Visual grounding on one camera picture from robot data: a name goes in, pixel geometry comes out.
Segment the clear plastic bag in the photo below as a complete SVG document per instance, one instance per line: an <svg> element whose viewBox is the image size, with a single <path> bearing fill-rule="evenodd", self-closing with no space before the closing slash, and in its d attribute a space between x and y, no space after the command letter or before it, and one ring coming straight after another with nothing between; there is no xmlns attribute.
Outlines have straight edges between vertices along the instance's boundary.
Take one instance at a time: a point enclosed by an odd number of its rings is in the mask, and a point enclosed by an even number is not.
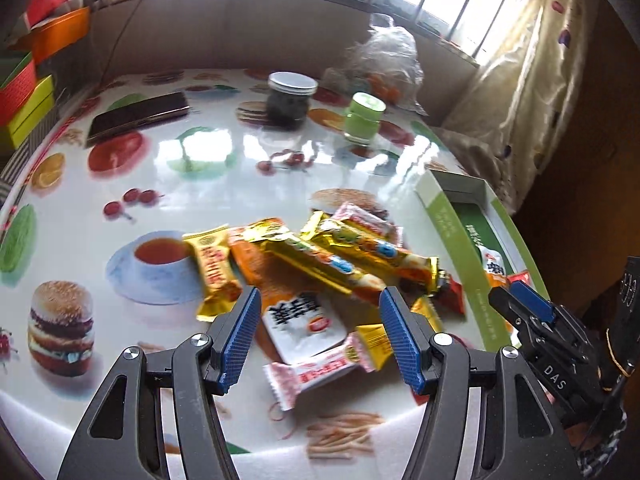
<svg viewBox="0 0 640 480"><path fill-rule="evenodd" d="M386 14L373 13L369 27L369 41L348 48L343 67L325 70L320 86L346 95L366 92L426 115L416 100L423 72L414 37Z"/></svg>

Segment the open cardboard box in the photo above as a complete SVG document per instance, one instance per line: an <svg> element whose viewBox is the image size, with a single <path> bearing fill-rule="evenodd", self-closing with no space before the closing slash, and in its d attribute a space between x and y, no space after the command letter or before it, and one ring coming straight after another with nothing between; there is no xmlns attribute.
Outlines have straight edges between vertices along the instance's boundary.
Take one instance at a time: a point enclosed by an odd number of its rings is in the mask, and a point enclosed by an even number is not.
<svg viewBox="0 0 640 480"><path fill-rule="evenodd" d="M474 241L500 251L508 274L528 270L532 287L548 299L540 272L511 217L481 178L429 171L418 181L416 193L460 277L467 312L470 309L478 324L485 349L497 351L510 344L504 319L488 303L490 285Z"/></svg>

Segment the white wall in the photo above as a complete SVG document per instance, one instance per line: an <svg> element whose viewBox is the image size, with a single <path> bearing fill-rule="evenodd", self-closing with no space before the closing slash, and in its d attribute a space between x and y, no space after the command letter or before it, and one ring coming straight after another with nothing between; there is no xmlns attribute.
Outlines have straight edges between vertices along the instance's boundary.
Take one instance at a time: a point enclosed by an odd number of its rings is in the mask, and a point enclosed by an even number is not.
<svg viewBox="0 0 640 480"><path fill-rule="evenodd" d="M92 41L103 69L134 10L107 78L242 67L321 76L340 63L345 48L368 37L366 12L324 0L129 0L94 14ZM418 100L439 123L476 67L430 38L416 42L424 70Z"/></svg>

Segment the smartphone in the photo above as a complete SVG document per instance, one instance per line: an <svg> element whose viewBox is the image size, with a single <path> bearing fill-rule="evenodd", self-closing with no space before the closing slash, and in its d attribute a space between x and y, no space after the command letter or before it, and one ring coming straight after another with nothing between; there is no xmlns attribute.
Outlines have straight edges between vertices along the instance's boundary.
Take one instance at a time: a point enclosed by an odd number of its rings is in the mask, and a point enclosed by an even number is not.
<svg viewBox="0 0 640 480"><path fill-rule="evenodd" d="M138 101L94 117L84 146L89 148L140 126L154 124L189 112L189 105L182 92L161 95Z"/></svg>

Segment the sheer curtain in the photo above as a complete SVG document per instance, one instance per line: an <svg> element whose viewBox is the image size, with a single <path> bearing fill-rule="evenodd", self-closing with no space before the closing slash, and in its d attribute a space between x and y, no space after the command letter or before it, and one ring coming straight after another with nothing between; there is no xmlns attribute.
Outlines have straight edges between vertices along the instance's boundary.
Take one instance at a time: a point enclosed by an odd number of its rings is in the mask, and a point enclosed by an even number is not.
<svg viewBox="0 0 640 480"><path fill-rule="evenodd" d="M513 214L571 118L597 0L523 0L516 22L436 132Z"/></svg>

